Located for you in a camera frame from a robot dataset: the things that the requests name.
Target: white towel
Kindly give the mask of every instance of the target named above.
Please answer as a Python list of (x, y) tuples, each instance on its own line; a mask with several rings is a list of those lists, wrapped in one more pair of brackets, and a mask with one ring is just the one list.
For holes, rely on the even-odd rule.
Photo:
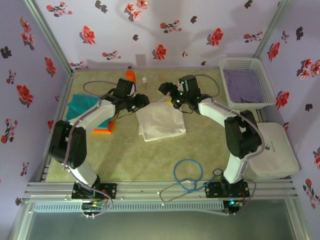
[(169, 99), (165, 96), (135, 113), (139, 122), (138, 133), (146, 142), (186, 133), (183, 114), (168, 103)]

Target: orange object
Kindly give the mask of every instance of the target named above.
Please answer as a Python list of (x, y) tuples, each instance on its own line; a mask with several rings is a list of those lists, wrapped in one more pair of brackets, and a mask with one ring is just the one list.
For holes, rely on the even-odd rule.
[(116, 128), (116, 118), (114, 120), (109, 121), (107, 129), (94, 129), (92, 132), (96, 134), (111, 134), (115, 131)]
[(128, 70), (125, 72), (125, 78), (136, 83), (136, 75), (135, 72), (132, 70)]

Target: small bottle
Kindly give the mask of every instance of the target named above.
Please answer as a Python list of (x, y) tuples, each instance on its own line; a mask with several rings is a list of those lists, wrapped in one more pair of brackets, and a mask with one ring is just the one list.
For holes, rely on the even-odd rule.
[(147, 78), (144, 76), (143, 78), (142, 78), (142, 85), (143, 86), (147, 86)]

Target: glass panel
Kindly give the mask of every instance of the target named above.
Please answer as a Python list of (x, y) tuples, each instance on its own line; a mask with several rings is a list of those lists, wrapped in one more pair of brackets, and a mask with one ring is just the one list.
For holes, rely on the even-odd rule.
[(283, 200), (254, 200), (238, 216), (204, 212), (34, 213), (28, 240), (291, 240)]

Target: white lid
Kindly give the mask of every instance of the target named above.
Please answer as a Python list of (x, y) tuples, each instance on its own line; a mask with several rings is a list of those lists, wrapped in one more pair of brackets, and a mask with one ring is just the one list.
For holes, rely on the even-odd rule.
[(275, 122), (257, 125), (263, 135), (266, 149), (248, 161), (250, 170), (257, 176), (269, 178), (289, 176), (298, 172), (299, 164), (284, 128)]

